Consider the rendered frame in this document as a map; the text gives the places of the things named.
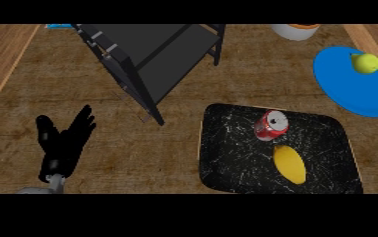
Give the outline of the white bowl with orange rim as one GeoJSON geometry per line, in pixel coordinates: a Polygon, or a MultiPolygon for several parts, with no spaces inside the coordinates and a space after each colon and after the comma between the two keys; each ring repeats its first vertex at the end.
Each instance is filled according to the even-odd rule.
{"type": "Polygon", "coordinates": [[[319,24],[272,24],[275,33],[288,40],[307,40],[316,33],[319,24]]]}

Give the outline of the yellow lemon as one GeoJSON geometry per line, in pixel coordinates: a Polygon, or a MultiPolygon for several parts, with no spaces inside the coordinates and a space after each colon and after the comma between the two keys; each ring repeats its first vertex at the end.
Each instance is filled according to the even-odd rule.
{"type": "Polygon", "coordinates": [[[306,182],[306,166],[294,148],[278,145],[273,149],[273,163],[281,175],[297,185],[306,182]]]}

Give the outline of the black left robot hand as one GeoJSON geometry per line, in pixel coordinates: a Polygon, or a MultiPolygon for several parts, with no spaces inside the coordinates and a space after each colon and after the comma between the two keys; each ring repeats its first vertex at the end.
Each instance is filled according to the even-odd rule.
{"type": "Polygon", "coordinates": [[[92,107],[86,105],[78,112],[69,127],[59,132],[46,115],[35,118],[38,144],[44,151],[38,179],[47,183],[59,174],[68,178],[74,172],[83,148],[96,128],[92,107]]]}

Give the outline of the blue plate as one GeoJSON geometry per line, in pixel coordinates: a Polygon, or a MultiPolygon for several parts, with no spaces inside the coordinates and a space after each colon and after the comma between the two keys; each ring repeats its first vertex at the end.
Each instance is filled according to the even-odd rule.
{"type": "Polygon", "coordinates": [[[331,46],[313,59],[313,76],[331,100],[351,113],[378,117],[378,71],[360,74],[351,65],[353,47],[331,46]]]}

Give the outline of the black marble tray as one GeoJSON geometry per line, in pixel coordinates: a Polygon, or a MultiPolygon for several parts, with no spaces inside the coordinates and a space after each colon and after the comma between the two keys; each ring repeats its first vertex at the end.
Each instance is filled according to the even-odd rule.
{"type": "Polygon", "coordinates": [[[242,194],[360,194],[341,123],[329,116],[216,103],[205,108],[199,179],[242,194]]]}

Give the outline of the green apple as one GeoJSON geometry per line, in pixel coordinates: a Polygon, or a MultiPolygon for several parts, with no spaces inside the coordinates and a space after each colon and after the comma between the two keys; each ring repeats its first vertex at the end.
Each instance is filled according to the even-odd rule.
{"type": "Polygon", "coordinates": [[[374,54],[353,54],[351,65],[359,73],[371,74],[378,70],[378,57],[374,54]]]}

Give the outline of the dark grey tiered shelf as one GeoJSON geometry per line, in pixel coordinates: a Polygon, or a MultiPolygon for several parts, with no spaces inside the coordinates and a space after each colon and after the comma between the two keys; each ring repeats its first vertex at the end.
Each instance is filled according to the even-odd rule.
{"type": "Polygon", "coordinates": [[[117,84],[159,125],[157,105],[205,55],[219,65],[224,24],[74,24],[117,84]]]}

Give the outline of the red soda can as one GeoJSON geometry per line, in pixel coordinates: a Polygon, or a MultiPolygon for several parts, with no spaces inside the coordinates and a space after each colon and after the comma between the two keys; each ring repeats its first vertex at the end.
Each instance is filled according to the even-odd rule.
{"type": "Polygon", "coordinates": [[[272,141],[282,136],[289,127],[285,114],[278,110],[269,110],[254,124],[254,134],[261,141],[272,141]]]}

